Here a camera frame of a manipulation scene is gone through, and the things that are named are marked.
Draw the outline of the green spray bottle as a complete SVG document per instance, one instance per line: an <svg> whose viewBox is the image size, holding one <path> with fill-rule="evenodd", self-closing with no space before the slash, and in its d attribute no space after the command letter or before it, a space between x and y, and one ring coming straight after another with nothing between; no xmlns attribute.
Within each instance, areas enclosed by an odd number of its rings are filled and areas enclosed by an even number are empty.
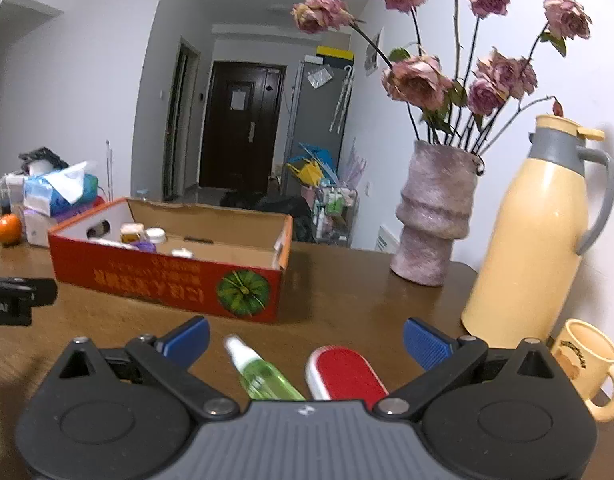
<svg viewBox="0 0 614 480"><path fill-rule="evenodd" d="M223 345L233 366L240 374L242 387L252 400L305 400L273 364L264 360L239 336L227 336Z"/></svg>

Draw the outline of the red white lint brush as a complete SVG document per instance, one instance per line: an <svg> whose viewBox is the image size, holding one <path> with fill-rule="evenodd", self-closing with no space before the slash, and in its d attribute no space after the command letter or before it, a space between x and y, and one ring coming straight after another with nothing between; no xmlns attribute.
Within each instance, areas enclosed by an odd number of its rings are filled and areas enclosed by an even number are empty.
<svg viewBox="0 0 614 480"><path fill-rule="evenodd" d="M305 378L313 400L359 400L369 411L389 394L369 361L345 347L314 350L306 364Z"/></svg>

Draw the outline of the white cube container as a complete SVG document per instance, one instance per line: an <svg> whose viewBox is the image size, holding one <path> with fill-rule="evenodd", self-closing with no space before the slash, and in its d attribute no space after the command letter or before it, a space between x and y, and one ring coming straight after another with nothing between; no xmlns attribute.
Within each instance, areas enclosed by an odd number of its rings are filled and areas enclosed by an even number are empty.
<svg viewBox="0 0 614 480"><path fill-rule="evenodd" d="M145 228L142 223L124 223L120 227L122 244L134 244L145 240Z"/></svg>

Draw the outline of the purple screw cap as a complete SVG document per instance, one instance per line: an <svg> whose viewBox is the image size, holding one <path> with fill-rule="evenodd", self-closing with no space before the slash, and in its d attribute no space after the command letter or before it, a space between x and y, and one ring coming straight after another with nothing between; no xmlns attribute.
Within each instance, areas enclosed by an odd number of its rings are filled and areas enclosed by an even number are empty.
<svg viewBox="0 0 614 480"><path fill-rule="evenodd" d="M152 242L147 242L146 240L138 240L132 243L131 246L140 252L150 252L151 254L156 254L157 252L157 245Z"/></svg>

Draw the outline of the small white cup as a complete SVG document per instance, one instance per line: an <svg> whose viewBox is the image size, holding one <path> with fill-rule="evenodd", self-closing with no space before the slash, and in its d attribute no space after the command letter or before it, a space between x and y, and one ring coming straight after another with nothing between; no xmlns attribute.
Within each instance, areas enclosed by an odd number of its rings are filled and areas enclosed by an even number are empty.
<svg viewBox="0 0 614 480"><path fill-rule="evenodd" d="M155 245L165 243L167 234L162 228L147 228L144 230L145 239Z"/></svg>

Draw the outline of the purple tissue pack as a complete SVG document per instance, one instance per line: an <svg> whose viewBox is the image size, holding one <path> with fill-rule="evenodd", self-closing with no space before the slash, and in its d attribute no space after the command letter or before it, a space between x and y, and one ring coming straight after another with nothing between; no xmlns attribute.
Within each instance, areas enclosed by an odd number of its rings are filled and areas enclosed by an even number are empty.
<svg viewBox="0 0 614 480"><path fill-rule="evenodd" d="M66 212L57 217L48 217L32 209L24 210L24 226L27 242L32 246L50 247L49 232L61 223L78 219L75 226L70 226L58 233L59 236L68 240L86 240L86 232L95 229L101 222L101 218L84 218L84 214L89 212L91 207L77 209L75 212Z"/></svg>

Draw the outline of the orange fruit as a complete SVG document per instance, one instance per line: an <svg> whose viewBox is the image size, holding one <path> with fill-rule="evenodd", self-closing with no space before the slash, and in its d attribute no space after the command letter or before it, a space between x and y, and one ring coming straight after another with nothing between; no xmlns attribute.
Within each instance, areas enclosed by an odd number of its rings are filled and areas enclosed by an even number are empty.
<svg viewBox="0 0 614 480"><path fill-rule="evenodd" d="M4 214L0 217L0 244L17 245L22 241L24 227L16 214Z"/></svg>

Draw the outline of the red cardboard box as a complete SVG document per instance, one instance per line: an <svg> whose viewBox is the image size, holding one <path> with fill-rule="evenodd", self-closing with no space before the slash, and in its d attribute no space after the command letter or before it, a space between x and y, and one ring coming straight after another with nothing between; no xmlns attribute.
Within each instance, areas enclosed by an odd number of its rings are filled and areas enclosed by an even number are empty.
<svg viewBox="0 0 614 480"><path fill-rule="evenodd" d="M106 294L141 299L200 314L272 323L278 316L284 272L290 260L293 219L286 214L202 204L162 204L120 198L84 218L102 222L86 240L49 232L55 277ZM156 254L120 241L124 223L162 228ZM193 259L173 257L186 248Z"/></svg>

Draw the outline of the blue tissue pack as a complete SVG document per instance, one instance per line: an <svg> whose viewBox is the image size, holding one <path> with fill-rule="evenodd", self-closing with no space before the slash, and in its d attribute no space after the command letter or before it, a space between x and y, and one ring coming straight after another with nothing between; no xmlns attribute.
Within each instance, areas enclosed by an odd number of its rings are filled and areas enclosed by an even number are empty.
<svg viewBox="0 0 614 480"><path fill-rule="evenodd" d="M48 217L64 214L75 206L90 204L98 197L95 162L80 162L42 176L29 177L22 203Z"/></svg>

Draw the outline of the black gripper on container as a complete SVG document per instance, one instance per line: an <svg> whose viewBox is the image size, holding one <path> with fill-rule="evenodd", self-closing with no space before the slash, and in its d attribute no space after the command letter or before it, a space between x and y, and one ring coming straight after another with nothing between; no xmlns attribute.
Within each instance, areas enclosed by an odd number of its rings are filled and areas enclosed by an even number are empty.
<svg viewBox="0 0 614 480"><path fill-rule="evenodd" d="M27 153L20 153L18 158L22 162L22 172L29 177L43 176L69 167L68 162L45 146Z"/></svg>

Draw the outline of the pink textured vase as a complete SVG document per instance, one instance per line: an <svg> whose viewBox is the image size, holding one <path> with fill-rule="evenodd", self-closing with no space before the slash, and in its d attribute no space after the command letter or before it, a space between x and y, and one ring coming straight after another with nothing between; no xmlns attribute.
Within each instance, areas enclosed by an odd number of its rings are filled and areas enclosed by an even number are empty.
<svg viewBox="0 0 614 480"><path fill-rule="evenodd" d="M480 160L449 145L418 141L396 217L403 224L390 268L415 284L441 286L453 243L470 232Z"/></svg>

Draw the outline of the dark entrance door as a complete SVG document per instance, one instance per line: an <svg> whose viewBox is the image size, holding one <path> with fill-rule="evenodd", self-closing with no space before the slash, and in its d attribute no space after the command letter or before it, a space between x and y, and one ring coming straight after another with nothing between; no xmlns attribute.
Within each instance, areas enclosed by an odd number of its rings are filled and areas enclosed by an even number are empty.
<svg viewBox="0 0 614 480"><path fill-rule="evenodd" d="M198 170L202 188L267 191L284 75L281 65L212 66Z"/></svg>

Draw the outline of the dried pink roses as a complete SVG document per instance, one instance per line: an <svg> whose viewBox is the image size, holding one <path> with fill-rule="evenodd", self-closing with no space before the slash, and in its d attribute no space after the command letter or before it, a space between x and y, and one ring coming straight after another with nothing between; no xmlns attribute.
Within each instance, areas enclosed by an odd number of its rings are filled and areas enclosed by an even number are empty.
<svg viewBox="0 0 614 480"><path fill-rule="evenodd" d="M348 28L363 39L383 66L386 96L407 107L418 140L479 157L505 132L498 123L504 110L522 114L537 104L532 52L478 52L482 24L505 18L512 0L447 0L439 11L430 0L376 1L378 8L401 14L412 39L400 32L378 38L368 22L374 8L356 15L344 0L301 0L290 16L306 34Z"/></svg>

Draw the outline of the grey refrigerator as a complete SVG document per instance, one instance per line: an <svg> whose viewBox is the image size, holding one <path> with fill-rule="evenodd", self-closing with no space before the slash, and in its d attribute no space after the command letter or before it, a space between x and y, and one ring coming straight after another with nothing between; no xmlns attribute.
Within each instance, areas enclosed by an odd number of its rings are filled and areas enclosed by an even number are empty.
<svg viewBox="0 0 614 480"><path fill-rule="evenodd" d="M309 157L305 146L324 151L324 160L338 169L354 72L344 58L306 57L295 79L282 173L282 195L298 195L300 182L288 164L299 167Z"/></svg>

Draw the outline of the yellow black box on fridge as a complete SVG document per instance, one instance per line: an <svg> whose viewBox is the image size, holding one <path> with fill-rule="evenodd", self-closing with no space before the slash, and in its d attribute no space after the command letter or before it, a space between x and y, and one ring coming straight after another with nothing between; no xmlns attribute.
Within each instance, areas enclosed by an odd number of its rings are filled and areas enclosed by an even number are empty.
<svg viewBox="0 0 614 480"><path fill-rule="evenodd" d="M317 46L316 55L324 64L330 64L338 68L354 65L354 52L348 50Z"/></svg>

